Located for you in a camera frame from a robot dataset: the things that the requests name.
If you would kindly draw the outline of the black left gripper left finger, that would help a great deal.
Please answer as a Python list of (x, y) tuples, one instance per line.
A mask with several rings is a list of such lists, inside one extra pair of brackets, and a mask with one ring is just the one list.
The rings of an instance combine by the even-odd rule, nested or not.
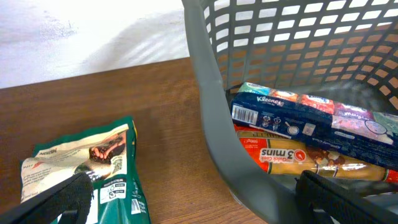
[(92, 193), (89, 176), (75, 174), (2, 214), (1, 223), (52, 223), (58, 217), (60, 223), (85, 223)]

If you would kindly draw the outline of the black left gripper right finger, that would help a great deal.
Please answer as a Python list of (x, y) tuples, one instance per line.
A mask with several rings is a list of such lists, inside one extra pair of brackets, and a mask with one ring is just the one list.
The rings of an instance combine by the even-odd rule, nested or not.
[(295, 187), (298, 208), (307, 223), (397, 223), (397, 214), (305, 170)]

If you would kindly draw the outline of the grey plastic basket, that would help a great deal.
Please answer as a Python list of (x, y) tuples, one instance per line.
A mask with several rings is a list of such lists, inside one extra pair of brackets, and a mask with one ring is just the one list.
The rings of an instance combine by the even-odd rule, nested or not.
[[(307, 223), (299, 175), (265, 173), (231, 117), (243, 83), (397, 116), (397, 0), (184, 1), (208, 151), (232, 196), (267, 223)], [(324, 177), (397, 214), (397, 182)]]

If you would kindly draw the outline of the blue Kleenex tissue pack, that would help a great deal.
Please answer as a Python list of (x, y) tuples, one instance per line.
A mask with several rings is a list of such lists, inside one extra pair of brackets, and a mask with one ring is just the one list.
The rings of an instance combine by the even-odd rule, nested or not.
[(254, 83), (231, 100), (235, 123), (397, 169), (397, 116)]

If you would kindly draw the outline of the orange spaghetti packet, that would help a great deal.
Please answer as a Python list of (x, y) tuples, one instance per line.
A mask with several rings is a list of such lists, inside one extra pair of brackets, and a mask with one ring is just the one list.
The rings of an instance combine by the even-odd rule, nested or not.
[(254, 162), (267, 174), (299, 175), (310, 170), (322, 177), (396, 183), (397, 172), (337, 152), (259, 129), (234, 125), (237, 137)]

